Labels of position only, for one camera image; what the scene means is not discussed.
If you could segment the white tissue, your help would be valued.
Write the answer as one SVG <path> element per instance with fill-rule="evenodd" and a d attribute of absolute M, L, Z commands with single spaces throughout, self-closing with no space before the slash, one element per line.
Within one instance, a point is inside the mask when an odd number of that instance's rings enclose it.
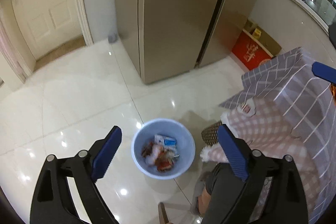
<path fill-rule="evenodd" d="M 155 165 L 155 162 L 163 152 L 164 147 L 162 145 L 154 144 L 151 148 L 151 153 L 145 158 L 146 164 L 149 166 Z"/>

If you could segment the white blue carton box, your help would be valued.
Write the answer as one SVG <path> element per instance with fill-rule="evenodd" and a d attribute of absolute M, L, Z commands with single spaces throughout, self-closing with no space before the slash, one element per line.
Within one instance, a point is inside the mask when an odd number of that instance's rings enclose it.
<path fill-rule="evenodd" d="M 159 134 L 154 135 L 154 142 L 163 147 L 175 147 L 177 145 L 176 139 Z"/>

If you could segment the red brown paper snack bag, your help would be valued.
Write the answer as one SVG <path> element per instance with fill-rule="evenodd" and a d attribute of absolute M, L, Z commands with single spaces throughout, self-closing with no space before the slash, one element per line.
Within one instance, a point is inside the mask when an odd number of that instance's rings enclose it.
<path fill-rule="evenodd" d="M 142 150 L 142 157 L 145 159 L 147 155 L 151 153 L 151 148 L 154 145 L 153 142 L 150 142 L 148 145 L 146 145 Z M 174 158 L 175 158 L 175 152 L 171 149 L 164 147 L 164 152 L 159 156 L 157 161 L 155 162 L 155 166 L 158 172 L 166 172 L 168 170 L 171 170 L 174 166 Z"/>

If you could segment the light blue trash bin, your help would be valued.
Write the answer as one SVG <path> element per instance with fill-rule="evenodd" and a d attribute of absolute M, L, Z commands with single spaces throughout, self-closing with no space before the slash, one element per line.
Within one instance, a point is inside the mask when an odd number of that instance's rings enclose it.
<path fill-rule="evenodd" d="M 195 142 L 189 130 L 171 119 L 154 119 L 134 135 L 131 154 L 145 175 L 170 180 L 185 173 L 195 158 Z"/>

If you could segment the grey checked tablecloth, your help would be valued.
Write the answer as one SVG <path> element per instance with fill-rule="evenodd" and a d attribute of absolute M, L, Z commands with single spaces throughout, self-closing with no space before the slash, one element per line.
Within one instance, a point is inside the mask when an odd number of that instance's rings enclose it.
<path fill-rule="evenodd" d="M 301 47 L 245 73 L 242 91 L 221 103 L 232 110 L 248 99 L 275 103 L 317 167 L 320 192 L 309 222 L 316 223 L 335 196 L 335 99 L 331 85 L 316 77 L 311 54 Z"/>

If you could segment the red cardboard box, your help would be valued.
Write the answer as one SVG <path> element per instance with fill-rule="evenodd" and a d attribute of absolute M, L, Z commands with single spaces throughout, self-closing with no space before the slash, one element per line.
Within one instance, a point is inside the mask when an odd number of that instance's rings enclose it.
<path fill-rule="evenodd" d="M 262 34 L 260 39 L 255 39 L 252 34 L 255 28 L 260 28 Z M 242 62 L 242 64 L 251 71 L 260 65 L 265 64 L 277 56 L 282 47 L 257 23 L 247 20 L 246 24 L 239 35 L 232 53 Z"/>

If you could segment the yellow small box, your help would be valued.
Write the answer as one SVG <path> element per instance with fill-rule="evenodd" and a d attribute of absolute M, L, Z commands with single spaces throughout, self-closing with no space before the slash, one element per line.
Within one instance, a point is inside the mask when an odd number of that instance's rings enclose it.
<path fill-rule="evenodd" d="M 255 30 L 253 31 L 253 34 L 252 36 L 255 38 L 255 39 L 260 39 L 261 37 L 261 34 L 262 34 L 262 30 L 260 28 L 255 28 Z"/>

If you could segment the gold double-door refrigerator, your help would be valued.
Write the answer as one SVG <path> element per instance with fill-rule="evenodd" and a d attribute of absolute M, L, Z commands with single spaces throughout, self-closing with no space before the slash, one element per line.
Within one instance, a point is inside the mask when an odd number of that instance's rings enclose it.
<path fill-rule="evenodd" d="M 115 0 L 119 37 L 144 84 L 228 55 L 256 0 Z"/>

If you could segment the white interior door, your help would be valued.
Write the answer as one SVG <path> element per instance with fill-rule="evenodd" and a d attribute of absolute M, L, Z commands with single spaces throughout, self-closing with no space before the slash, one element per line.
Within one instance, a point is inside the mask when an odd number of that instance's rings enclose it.
<path fill-rule="evenodd" d="M 84 0 L 10 0 L 14 18 L 33 58 L 83 37 L 93 44 Z"/>

